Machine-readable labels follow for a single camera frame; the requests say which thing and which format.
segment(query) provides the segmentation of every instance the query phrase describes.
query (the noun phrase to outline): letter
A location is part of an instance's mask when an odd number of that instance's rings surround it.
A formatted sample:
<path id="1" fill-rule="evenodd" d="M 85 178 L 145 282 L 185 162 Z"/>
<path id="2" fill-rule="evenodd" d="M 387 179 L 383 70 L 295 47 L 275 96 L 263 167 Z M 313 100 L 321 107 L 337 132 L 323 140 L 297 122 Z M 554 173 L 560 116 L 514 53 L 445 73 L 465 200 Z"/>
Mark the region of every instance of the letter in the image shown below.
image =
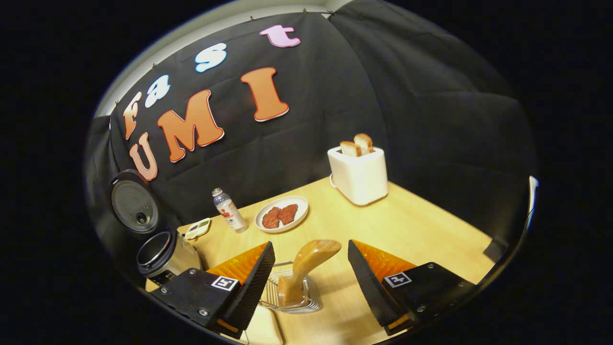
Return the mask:
<path id="1" fill-rule="evenodd" d="M 258 122 L 279 117 L 289 111 L 288 104 L 281 102 L 276 92 L 275 83 L 272 81 L 272 76 L 275 73 L 276 69 L 264 67 L 248 72 L 240 78 L 243 83 L 247 83 L 251 87 L 257 107 L 253 118 Z"/>
<path id="2" fill-rule="evenodd" d="M 196 59 L 194 59 L 194 61 L 198 64 L 196 65 L 196 71 L 202 73 L 224 61 L 226 58 L 226 52 L 224 52 L 224 49 L 226 49 L 225 44 L 217 43 L 216 45 L 212 45 L 211 47 L 198 53 L 198 55 L 196 55 Z"/>
<path id="3" fill-rule="evenodd" d="M 286 48 L 300 44 L 299 38 L 290 39 L 286 33 L 293 33 L 294 28 L 284 28 L 281 25 L 271 26 L 261 31 L 260 35 L 268 35 L 270 43 L 276 47 Z"/>
<path id="4" fill-rule="evenodd" d="M 132 98 L 132 101 L 126 107 L 126 110 L 123 111 L 123 118 L 126 120 L 126 140 L 130 138 L 134 128 L 136 128 L 136 121 L 134 121 L 132 118 L 136 117 L 136 114 L 139 112 L 139 104 L 136 102 L 140 101 L 141 96 L 142 93 L 139 91 L 136 96 Z"/>
<path id="5" fill-rule="evenodd" d="M 185 149 L 179 146 L 179 142 L 188 150 L 194 150 L 194 130 L 198 133 L 197 143 L 201 147 L 223 138 L 224 130 L 217 127 L 208 105 L 210 96 L 211 91 L 209 90 L 200 91 L 191 96 L 185 112 L 185 120 L 172 110 L 167 111 L 158 119 L 158 126 L 164 130 L 166 136 L 172 163 L 185 157 Z"/>
<path id="6" fill-rule="evenodd" d="M 160 78 L 151 84 L 149 90 L 147 91 L 147 99 L 145 100 L 145 107 L 151 107 L 158 99 L 164 97 L 168 90 L 170 90 L 170 85 L 168 84 L 168 74 L 164 74 Z"/>
<path id="7" fill-rule="evenodd" d="M 139 144 L 143 147 L 145 151 L 145 156 L 149 160 L 149 169 L 145 169 L 143 165 L 143 161 L 140 159 L 139 155 L 139 146 L 134 144 L 130 149 L 130 157 L 134 161 L 134 165 L 136 165 L 136 169 L 140 172 L 140 174 L 147 180 L 151 181 L 158 175 L 158 164 L 155 162 L 155 157 L 153 156 L 153 152 L 151 152 L 151 147 L 149 147 L 149 134 L 144 132 L 139 138 Z"/>

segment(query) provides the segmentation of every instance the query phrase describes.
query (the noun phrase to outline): bread slice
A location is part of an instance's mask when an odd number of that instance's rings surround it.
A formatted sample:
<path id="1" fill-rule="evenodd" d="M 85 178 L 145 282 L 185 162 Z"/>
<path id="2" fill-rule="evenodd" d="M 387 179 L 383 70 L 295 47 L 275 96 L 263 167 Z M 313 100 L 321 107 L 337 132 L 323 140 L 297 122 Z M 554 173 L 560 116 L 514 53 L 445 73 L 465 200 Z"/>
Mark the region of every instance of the bread slice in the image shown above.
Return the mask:
<path id="1" fill-rule="evenodd" d="M 349 157 L 359 157 L 362 155 L 360 146 L 351 141 L 341 141 L 341 152 Z"/>
<path id="2" fill-rule="evenodd" d="M 356 134 L 356 136 L 353 137 L 353 141 L 360 147 L 362 155 L 375 151 L 373 149 L 373 140 L 367 134 Z"/>

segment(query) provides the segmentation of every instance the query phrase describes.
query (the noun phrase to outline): white wall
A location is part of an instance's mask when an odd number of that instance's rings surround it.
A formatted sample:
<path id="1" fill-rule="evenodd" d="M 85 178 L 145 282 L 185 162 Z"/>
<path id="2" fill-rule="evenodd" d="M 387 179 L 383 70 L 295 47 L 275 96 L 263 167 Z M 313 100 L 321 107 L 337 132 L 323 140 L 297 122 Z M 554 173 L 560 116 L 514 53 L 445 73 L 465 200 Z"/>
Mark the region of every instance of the white wall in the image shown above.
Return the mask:
<path id="1" fill-rule="evenodd" d="M 238 0 L 204 13 L 170 32 L 141 53 L 113 81 L 94 116 L 110 115 L 128 90 L 147 73 L 154 63 L 166 59 L 186 45 L 233 25 L 271 15 L 336 11 L 351 0 Z"/>

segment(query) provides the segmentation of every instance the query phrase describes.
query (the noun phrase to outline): bottle label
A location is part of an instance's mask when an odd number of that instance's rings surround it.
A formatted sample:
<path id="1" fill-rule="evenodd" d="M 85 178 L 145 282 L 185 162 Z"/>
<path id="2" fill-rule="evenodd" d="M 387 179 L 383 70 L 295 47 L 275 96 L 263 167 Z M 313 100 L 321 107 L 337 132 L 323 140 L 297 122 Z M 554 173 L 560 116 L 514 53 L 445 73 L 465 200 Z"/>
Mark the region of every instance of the bottle label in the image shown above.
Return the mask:
<path id="1" fill-rule="evenodd" d="M 224 217 L 224 220 L 228 225 L 230 225 L 234 230 L 238 230 L 245 226 L 245 220 L 238 213 L 238 209 L 232 200 L 227 200 L 219 205 L 217 205 L 217 210 L 219 214 Z"/>

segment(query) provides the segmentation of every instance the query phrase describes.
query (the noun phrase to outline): meat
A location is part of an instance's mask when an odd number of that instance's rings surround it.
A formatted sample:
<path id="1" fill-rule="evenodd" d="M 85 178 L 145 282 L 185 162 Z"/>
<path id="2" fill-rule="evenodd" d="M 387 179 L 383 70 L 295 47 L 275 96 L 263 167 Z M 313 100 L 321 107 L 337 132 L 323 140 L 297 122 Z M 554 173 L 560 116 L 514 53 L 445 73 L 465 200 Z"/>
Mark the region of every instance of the meat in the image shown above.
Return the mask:
<path id="1" fill-rule="evenodd" d="M 294 221 L 294 216 L 296 215 L 296 211 L 298 211 L 298 205 L 291 204 L 291 205 L 287 205 L 279 212 L 279 218 L 283 222 L 283 225 L 287 225 Z"/>
<path id="2" fill-rule="evenodd" d="M 281 209 L 278 207 L 273 207 L 262 219 L 262 225 L 266 229 L 275 229 L 279 227 L 279 212 Z"/>

